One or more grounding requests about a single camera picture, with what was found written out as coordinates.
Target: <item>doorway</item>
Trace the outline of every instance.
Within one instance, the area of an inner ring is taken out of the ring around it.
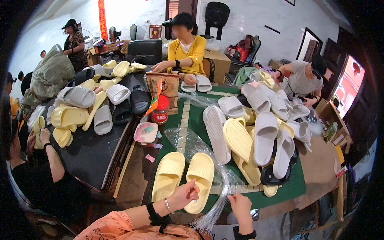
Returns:
[[[312,61],[312,56],[320,54],[322,47],[323,41],[306,27],[296,60],[310,63]]]

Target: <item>silver bangle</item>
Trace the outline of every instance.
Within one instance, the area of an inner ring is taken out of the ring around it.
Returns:
[[[168,205],[168,202],[167,202],[167,198],[164,198],[165,202],[166,202],[166,206],[167,206],[167,209],[170,213],[174,214],[175,212],[172,212],[169,208],[169,205]]]

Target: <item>framed picture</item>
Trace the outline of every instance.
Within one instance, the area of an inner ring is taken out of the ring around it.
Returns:
[[[292,4],[292,6],[295,5],[296,0],[285,0],[287,3]]]

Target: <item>black chair back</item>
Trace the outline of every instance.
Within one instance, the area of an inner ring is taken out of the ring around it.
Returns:
[[[161,39],[131,41],[128,43],[127,51],[127,61],[130,63],[135,60],[144,65],[156,65],[162,61]]]

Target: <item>orange t-shirt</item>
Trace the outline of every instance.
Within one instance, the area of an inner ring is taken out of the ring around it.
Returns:
[[[160,226],[147,225],[135,230],[132,221],[124,211],[110,212],[84,229],[75,240],[114,239],[114,240],[201,240],[200,235],[192,228],[185,225],[168,225],[164,234],[159,233]],[[209,235],[204,235],[205,240],[212,240]]]

